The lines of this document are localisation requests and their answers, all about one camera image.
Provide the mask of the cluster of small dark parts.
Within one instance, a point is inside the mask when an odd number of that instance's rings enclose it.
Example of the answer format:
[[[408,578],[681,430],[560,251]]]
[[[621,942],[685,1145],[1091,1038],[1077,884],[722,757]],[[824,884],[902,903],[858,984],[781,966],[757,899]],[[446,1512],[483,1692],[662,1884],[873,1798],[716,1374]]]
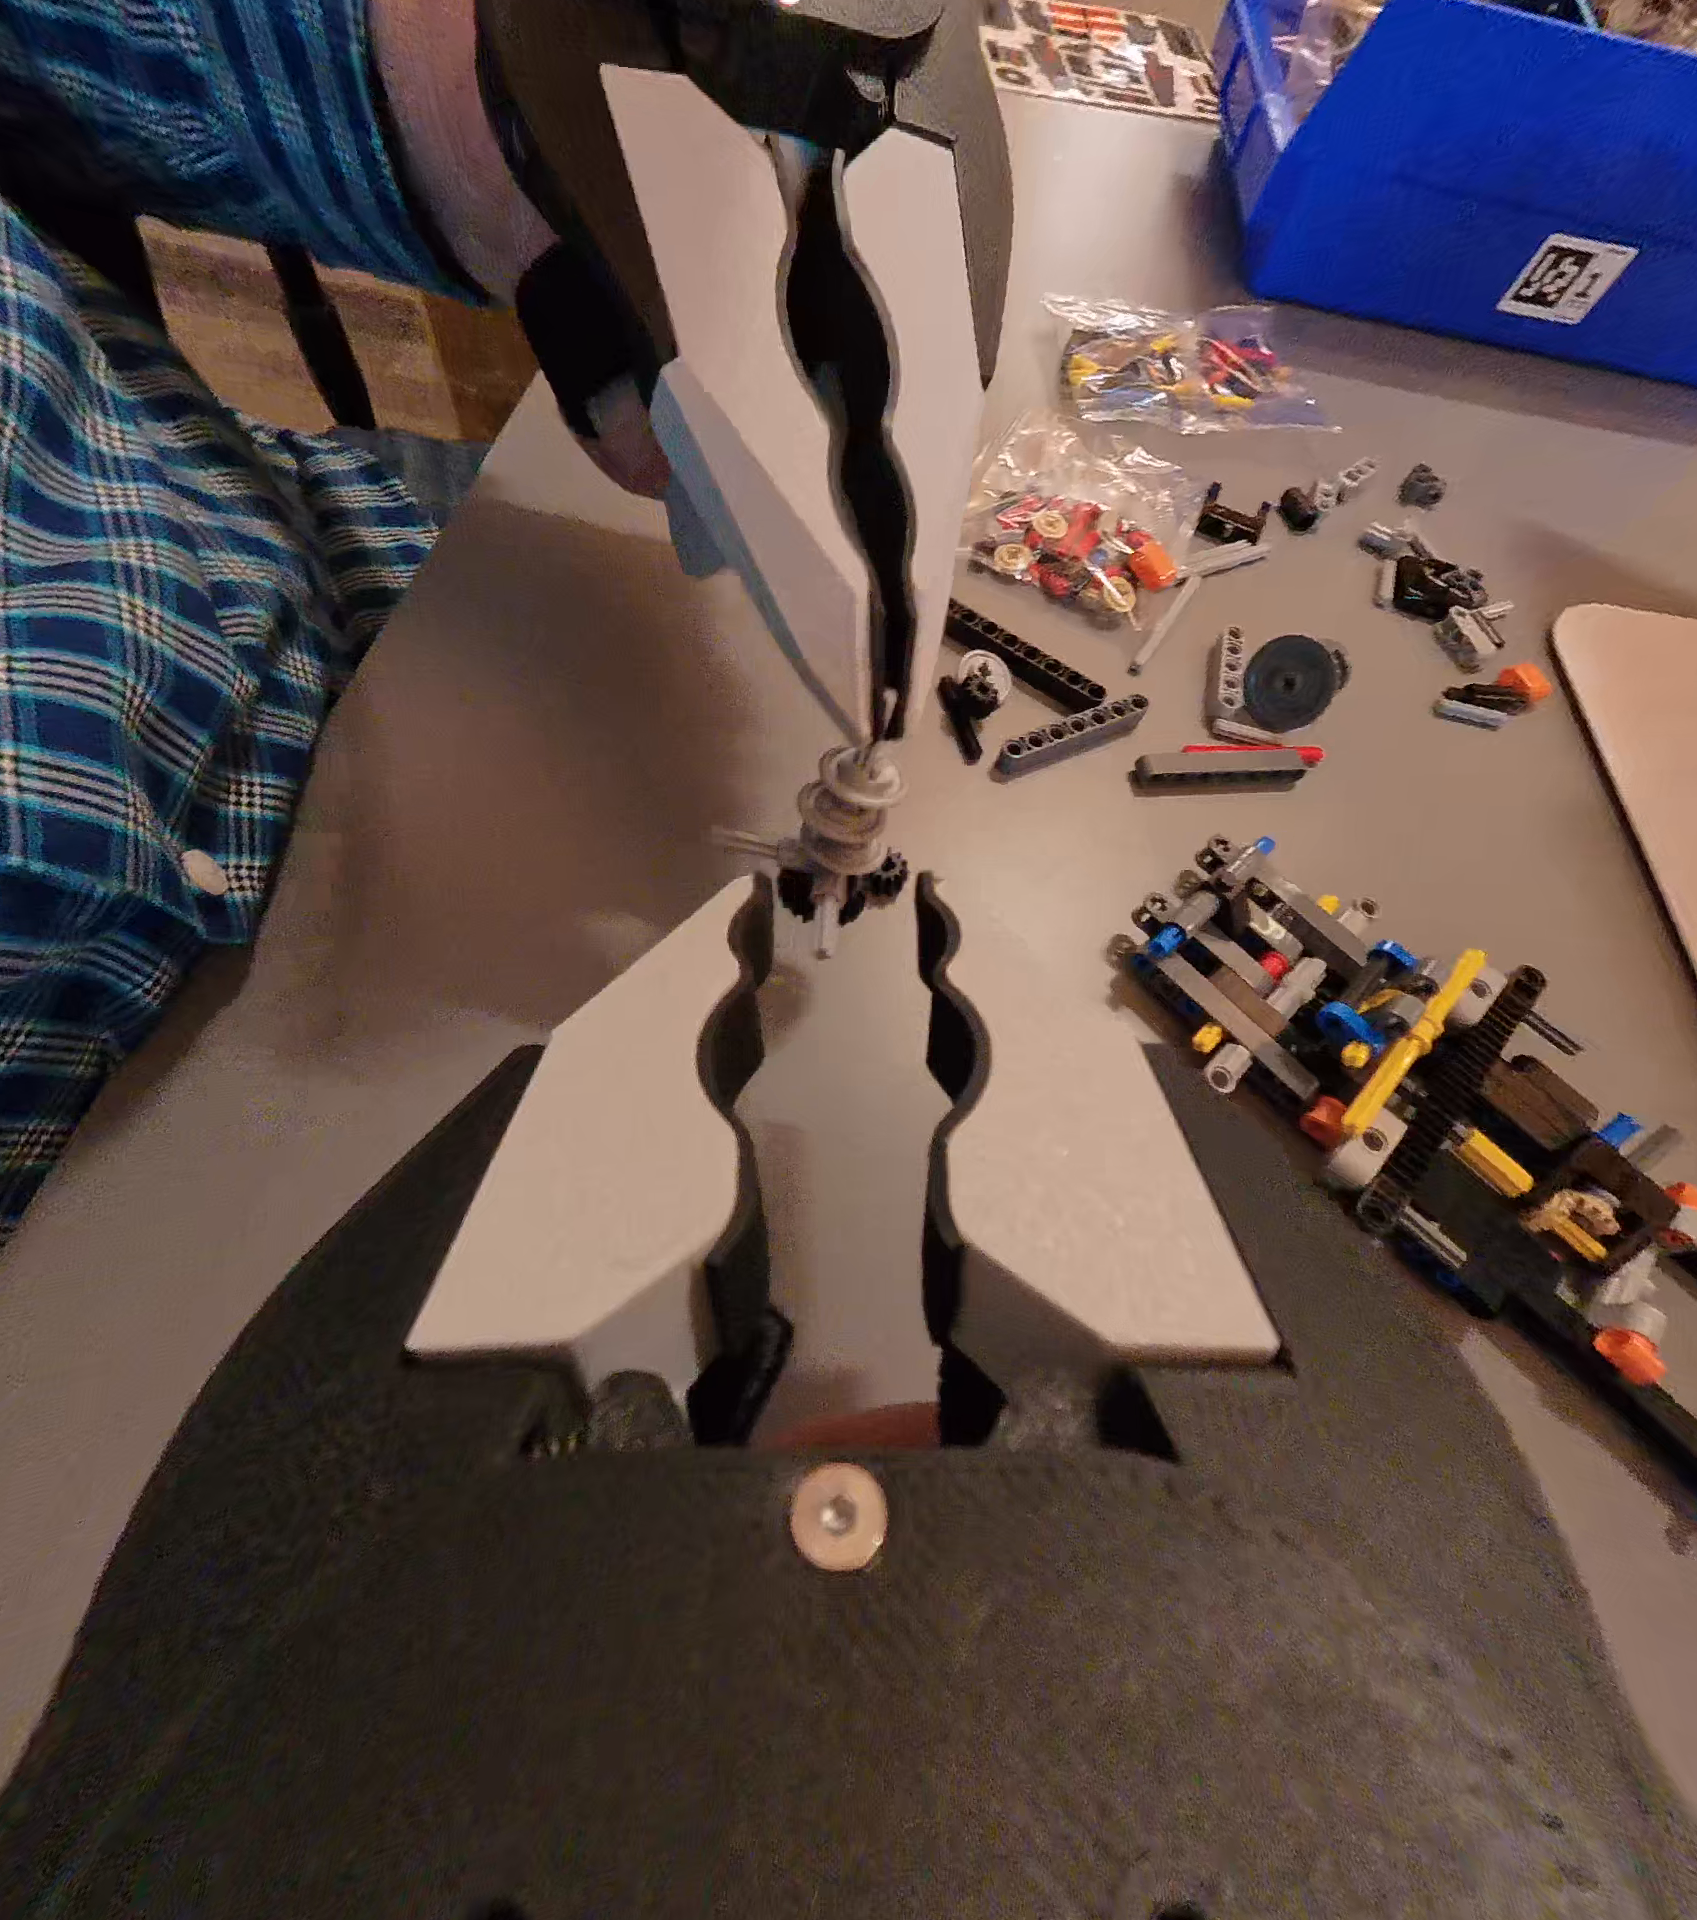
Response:
[[[1406,552],[1393,560],[1389,603],[1397,611],[1440,621],[1451,611],[1481,611],[1489,606],[1480,567]]]

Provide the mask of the sticker sheet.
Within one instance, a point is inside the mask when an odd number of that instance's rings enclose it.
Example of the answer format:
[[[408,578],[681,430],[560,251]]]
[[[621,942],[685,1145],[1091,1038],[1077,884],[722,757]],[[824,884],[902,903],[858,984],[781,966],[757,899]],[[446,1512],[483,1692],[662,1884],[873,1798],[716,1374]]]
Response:
[[[1133,5],[981,2],[985,66],[1006,97],[1216,128],[1209,44],[1185,21]]]

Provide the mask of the clear bags of toy parts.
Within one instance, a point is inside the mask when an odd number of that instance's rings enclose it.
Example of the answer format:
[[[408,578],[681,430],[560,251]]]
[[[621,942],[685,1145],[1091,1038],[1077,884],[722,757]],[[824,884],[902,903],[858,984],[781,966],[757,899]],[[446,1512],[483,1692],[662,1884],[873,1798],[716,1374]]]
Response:
[[[1385,8],[1385,2],[1267,5],[1278,63],[1297,103],[1310,106],[1322,95]],[[1508,2],[1506,8],[1697,54],[1697,2]]]

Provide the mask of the toy car chassis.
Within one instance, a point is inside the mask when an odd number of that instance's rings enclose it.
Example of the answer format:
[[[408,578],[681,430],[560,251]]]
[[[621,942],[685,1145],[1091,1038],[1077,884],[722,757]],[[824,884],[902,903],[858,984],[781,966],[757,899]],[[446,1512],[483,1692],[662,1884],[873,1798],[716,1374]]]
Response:
[[[1660,1169],[1678,1134],[1520,1049],[1582,1051],[1539,1011],[1543,972],[1427,957],[1275,852],[1216,835],[1133,907],[1112,966],[1188,1026],[1216,1094],[1310,1140],[1367,1235],[1520,1327],[1697,1492],[1697,1183]]]

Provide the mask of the clear bag red tan parts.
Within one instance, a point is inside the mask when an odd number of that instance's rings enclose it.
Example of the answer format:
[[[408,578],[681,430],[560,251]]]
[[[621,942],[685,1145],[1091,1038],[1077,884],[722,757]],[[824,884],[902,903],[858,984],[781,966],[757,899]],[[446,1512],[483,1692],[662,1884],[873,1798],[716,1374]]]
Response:
[[[960,549],[1008,586],[1135,629],[1181,580],[1199,493],[1145,443],[1030,408],[975,459]]]

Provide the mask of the grey toy axle with gear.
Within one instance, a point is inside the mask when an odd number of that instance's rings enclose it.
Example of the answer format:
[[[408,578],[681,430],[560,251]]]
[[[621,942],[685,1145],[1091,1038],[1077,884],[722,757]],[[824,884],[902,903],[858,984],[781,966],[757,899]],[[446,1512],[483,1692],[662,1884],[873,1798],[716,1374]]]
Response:
[[[817,835],[811,825],[799,832],[761,832],[715,828],[713,844],[732,856],[753,859],[777,876],[795,876],[808,886],[811,942],[817,959],[835,955],[845,915],[866,898],[866,884],[884,863],[886,847],[877,835]]]

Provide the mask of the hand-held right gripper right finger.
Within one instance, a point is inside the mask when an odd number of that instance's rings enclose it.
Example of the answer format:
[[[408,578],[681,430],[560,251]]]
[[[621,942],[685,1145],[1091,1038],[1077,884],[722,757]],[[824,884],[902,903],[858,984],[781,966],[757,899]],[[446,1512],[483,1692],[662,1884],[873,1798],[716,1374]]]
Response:
[[[916,881],[931,1337],[981,1374],[1265,1370],[1283,1336],[1156,1078],[997,914]]]

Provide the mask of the dark grey holed toy beam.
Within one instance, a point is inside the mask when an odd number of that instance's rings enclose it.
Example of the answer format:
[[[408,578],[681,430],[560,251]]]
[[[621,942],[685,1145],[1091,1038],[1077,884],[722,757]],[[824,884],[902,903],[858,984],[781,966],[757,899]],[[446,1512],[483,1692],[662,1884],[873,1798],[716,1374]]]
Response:
[[[1022,731],[1002,746],[996,775],[1013,781],[1099,748],[1116,746],[1137,731],[1148,716],[1150,698],[1133,691]]]

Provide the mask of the dark grey flat toy beam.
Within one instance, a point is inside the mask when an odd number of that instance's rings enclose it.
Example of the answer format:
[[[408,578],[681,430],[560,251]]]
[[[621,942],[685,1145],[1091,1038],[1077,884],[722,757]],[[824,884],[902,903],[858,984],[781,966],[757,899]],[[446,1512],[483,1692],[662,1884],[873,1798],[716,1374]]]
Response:
[[[1131,767],[1137,793],[1194,795],[1288,791],[1318,767],[1305,767],[1289,756],[1235,754],[1143,754]]]

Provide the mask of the black holed toy beam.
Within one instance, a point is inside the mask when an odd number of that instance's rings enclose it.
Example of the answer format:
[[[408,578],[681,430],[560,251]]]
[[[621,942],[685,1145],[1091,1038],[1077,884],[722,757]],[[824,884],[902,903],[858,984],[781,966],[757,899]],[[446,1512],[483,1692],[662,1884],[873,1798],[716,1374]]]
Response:
[[[1106,684],[1018,636],[960,598],[949,601],[945,640],[965,654],[985,654],[1002,660],[1016,684],[1062,713],[1091,711],[1108,699]]]

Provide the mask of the person's left hand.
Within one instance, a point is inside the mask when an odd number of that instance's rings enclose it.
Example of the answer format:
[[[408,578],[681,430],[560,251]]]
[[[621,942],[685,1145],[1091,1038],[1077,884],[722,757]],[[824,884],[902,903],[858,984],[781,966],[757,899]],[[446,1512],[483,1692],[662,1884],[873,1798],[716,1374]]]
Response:
[[[626,313],[509,167],[476,70],[476,5],[370,2],[367,29],[417,224],[467,286],[517,313],[596,468],[624,491],[662,497],[669,459]]]

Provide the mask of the person's left forearm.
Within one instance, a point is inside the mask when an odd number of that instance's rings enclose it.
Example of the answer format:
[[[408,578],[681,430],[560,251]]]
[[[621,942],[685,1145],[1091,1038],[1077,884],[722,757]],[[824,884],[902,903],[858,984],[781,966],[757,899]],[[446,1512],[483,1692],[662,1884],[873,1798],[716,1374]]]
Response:
[[[0,3],[0,256],[156,218],[485,299],[429,203],[427,134],[470,78],[467,3]]]

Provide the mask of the black chair frame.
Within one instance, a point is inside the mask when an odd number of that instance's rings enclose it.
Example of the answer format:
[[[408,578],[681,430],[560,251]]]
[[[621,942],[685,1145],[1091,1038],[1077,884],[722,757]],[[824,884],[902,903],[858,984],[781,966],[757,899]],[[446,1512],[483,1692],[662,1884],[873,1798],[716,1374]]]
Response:
[[[138,235],[166,329],[222,401],[259,419],[491,442],[536,377],[498,307],[151,218]]]

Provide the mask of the blue plastic bin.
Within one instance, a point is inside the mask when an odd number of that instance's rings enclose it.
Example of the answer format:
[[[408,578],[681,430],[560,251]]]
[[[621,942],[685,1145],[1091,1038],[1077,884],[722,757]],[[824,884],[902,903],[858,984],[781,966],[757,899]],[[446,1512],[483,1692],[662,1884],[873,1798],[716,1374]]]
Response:
[[[1299,113],[1297,3],[1213,42],[1264,299],[1697,390],[1697,54],[1466,2],[1385,3]]]

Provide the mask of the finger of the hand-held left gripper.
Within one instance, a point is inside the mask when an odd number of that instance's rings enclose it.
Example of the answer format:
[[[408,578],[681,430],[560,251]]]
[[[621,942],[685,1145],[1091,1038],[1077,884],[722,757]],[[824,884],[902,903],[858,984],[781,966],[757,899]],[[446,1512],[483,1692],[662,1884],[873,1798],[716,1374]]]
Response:
[[[873,735],[868,564],[782,306],[790,214],[763,134],[679,71],[601,70],[669,310],[651,419],[690,570],[731,570],[847,740]]]
[[[862,541],[881,567],[897,740],[930,702],[985,403],[956,156],[886,128],[845,164],[838,205],[884,337],[874,430],[884,523]]]

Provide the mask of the person's plaid shirt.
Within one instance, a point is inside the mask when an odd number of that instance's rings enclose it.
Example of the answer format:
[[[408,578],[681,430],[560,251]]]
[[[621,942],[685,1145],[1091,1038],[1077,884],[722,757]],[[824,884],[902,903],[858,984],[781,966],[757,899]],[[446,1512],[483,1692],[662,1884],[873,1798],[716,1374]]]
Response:
[[[427,561],[368,448],[205,387],[0,194],[0,1254],[211,948]]]

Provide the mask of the black toy wheel disc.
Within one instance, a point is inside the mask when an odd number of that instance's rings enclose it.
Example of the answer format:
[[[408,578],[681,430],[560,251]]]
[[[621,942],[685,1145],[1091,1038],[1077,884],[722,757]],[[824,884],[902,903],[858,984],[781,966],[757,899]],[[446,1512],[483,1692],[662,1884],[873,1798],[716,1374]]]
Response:
[[[1243,716],[1270,733],[1316,725],[1350,684],[1345,650],[1307,633],[1271,636],[1248,660]]]

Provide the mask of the clear bag yellow blue parts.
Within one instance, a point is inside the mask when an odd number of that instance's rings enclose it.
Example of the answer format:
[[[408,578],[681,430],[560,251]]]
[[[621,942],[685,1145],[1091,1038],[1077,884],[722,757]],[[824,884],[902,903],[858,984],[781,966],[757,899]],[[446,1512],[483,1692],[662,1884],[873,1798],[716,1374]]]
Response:
[[[1083,423],[1181,438],[1339,423],[1288,352],[1281,310],[1233,299],[1201,310],[1049,294],[1058,396]]]

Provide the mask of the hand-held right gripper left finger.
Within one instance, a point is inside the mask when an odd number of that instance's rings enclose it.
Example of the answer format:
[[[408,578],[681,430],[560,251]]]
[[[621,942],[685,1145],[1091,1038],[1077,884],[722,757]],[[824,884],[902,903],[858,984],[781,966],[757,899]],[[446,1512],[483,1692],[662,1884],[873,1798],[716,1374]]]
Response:
[[[772,886],[732,879],[551,1034],[406,1334],[419,1362],[705,1374],[768,1305],[754,1153]]]

